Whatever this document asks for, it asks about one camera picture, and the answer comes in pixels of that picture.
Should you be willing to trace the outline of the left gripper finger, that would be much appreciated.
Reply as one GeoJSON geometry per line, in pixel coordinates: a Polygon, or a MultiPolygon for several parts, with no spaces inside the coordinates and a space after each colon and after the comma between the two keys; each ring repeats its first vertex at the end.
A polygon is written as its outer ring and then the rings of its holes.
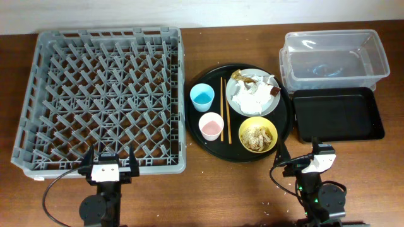
{"type": "Polygon", "coordinates": [[[131,170],[139,170],[139,165],[134,155],[134,148],[132,145],[129,147],[129,167],[131,170]]]}
{"type": "Polygon", "coordinates": [[[94,159],[94,146],[91,145],[88,151],[85,153],[83,160],[81,161],[81,167],[83,170],[89,169],[93,165],[94,159]]]}

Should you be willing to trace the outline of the food scraps with rice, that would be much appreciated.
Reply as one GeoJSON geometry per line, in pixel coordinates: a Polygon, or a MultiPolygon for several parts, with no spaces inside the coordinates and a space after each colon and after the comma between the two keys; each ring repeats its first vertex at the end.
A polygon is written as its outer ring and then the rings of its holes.
{"type": "Polygon", "coordinates": [[[266,127],[249,127],[241,134],[243,145],[255,152],[266,150],[272,142],[272,136],[266,127]]]}

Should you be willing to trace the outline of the yellow bowl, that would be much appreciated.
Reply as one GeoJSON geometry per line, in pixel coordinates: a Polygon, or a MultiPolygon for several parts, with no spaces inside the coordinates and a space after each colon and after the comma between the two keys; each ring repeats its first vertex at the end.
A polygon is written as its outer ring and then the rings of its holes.
{"type": "Polygon", "coordinates": [[[239,127],[241,144],[252,153],[267,153],[278,139],[275,125],[264,117],[250,117],[239,127]]]}

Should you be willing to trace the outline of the white napkin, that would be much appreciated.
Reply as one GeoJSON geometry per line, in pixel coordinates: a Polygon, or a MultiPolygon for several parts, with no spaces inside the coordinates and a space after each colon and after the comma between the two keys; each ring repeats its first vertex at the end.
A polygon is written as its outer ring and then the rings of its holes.
{"type": "Polygon", "coordinates": [[[238,104],[244,114],[262,114],[264,105],[277,96],[280,88],[270,84],[269,81],[265,81],[264,76],[251,76],[248,78],[256,80],[256,83],[235,80],[235,86],[239,90],[232,96],[231,100],[238,104]]]}

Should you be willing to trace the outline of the pink plastic cup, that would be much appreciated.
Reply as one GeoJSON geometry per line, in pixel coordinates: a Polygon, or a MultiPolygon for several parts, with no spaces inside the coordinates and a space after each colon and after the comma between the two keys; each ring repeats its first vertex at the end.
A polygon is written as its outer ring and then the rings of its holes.
{"type": "Polygon", "coordinates": [[[221,115],[215,112],[208,112],[201,116],[198,127],[204,139],[214,141],[221,135],[224,121],[221,115]]]}

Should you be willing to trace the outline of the brown food wrapper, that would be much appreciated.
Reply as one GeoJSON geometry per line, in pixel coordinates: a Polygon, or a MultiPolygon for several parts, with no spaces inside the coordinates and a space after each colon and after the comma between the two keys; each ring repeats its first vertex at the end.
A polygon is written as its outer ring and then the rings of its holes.
{"type": "Polygon", "coordinates": [[[238,69],[236,71],[234,71],[231,75],[231,78],[236,80],[236,81],[243,81],[245,83],[256,83],[256,80],[252,79],[252,78],[248,78],[246,76],[243,76],[241,74],[241,70],[238,69]]]}

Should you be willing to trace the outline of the blue plastic cup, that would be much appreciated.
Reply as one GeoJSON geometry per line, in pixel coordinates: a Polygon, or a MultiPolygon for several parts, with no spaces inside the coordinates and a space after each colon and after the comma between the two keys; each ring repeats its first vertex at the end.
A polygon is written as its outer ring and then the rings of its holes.
{"type": "Polygon", "coordinates": [[[190,98],[199,112],[207,112],[213,103],[215,92],[213,88],[206,83],[199,83],[192,87],[190,98]]]}

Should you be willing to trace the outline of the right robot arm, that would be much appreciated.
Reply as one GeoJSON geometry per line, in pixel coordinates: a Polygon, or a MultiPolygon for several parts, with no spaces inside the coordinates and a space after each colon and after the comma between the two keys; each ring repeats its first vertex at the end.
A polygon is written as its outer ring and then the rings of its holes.
{"type": "Polygon", "coordinates": [[[366,226],[362,222],[342,222],[346,216],[345,203],[347,188],[341,183],[321,180],[321,174],[329,170],[335,159],[336,151],[330,144],[312,138],[312,151],[291,158],[283,140],[276,142],[277,151],[270,178],[286,193],[297,198],[304,208],[306,217],[297,221],[297,226],[366,226]],[[273,177],[276,168],[283,167],[284,177],[294,177],[294,191],[286,189],[273,177]]]}

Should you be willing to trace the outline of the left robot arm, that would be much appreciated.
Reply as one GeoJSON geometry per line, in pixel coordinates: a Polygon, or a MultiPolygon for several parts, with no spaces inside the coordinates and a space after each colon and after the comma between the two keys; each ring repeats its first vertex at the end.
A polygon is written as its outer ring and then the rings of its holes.
{"type": "Polygon", "coordinates": [[[89,195],[80,204],[79,214],[85,226],[119,226],[121,214],[121,188],[130,184],[133,177],[140,175],[139,163],[133,147],[129,149],[129,169],[119,170],[117,154],[101,154],[94,161],[94,147],[91,146],[81,161],[78,173],[86,178],[97,193],[89,195]]]}

